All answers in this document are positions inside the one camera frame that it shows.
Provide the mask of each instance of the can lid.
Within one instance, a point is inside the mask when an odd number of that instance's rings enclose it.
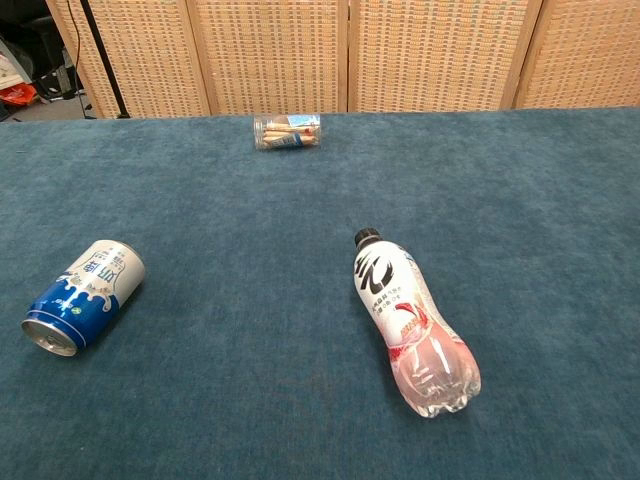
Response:
[[[22,330],[36,345],[63,357],[72,357],[78,347],[62,330],[35,318],[22,321]]]

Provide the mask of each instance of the plastic bottle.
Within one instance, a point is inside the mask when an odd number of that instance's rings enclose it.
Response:
[[[413,257],[373,228],[355,238],[354,281],[389,349],[404,399],[423,417],[456,412],[480,392],[480,372],[444,321]]]

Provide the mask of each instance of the cable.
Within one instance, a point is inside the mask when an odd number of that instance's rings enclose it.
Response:
[[[71,11],[71,1],[67,0],[67,9],[69,10],[69,15],[71,15],[71,22],[73,23],[73,28],[76,29],[76,38],[78,43],[78,53],[76,54],[76,63],[73,68],[74,79],[76,92],[78,93],[78,100],[80,101],[80,108],[82,109],[82,116],[85,120],[87,120],[87,114],[84,111],[84,105],[82,103],[82,94],[80,93],[80,89],[78,88],[78,67],[80,66],[80,30],[78,29],[78,24],[76,23],[76,19],[73,16],[73,12]]]

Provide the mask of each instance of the pink liquid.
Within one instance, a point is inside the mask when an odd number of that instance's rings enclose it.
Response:
[[[462,341],[437,323],[391,362],[402,396],[423,417],[457,412],[480,392],[478,365]]]

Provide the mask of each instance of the bottle label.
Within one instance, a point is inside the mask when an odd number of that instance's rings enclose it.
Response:
[[[289,115],[289,125],[300,127],[302,125],[320,125],[320,117],[317,115]]]
[[[379,241],[365,247],[356,257],[354,280],[392,359],[428,334],[433,322],[462,342],[438,312],[413,257],[398,245]]]

